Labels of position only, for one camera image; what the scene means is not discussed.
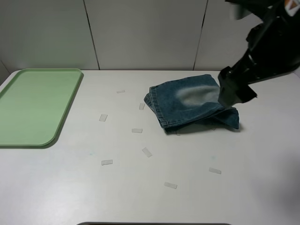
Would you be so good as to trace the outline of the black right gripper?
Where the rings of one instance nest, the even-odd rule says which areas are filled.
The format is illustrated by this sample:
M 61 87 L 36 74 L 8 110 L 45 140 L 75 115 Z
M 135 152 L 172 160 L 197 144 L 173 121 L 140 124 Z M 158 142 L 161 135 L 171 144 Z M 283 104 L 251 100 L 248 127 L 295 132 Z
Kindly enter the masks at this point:
M 218 75 L 220 92 L 218 101 L 225 108 L 243 104 L 257 97 L 248 83 L 257 83 L 287 75 L 300 66 L 300 56 L 267 54 L 253 58 L 249 51 L 231 68 L 225 67 Z

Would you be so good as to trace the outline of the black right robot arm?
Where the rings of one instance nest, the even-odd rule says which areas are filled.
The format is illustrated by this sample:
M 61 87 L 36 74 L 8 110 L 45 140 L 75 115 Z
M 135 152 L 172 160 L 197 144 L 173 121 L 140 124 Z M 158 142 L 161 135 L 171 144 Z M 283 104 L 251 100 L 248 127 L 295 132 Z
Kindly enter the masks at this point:
M 300 2 L 298 0 L 232 0 L 230 3 L 262 21 L 249 32 L 248 48 L 233 66 L 218 75 L 218 101 L 224 107 L 257 96 L 253 83 L 287 75 L 300 66 Z

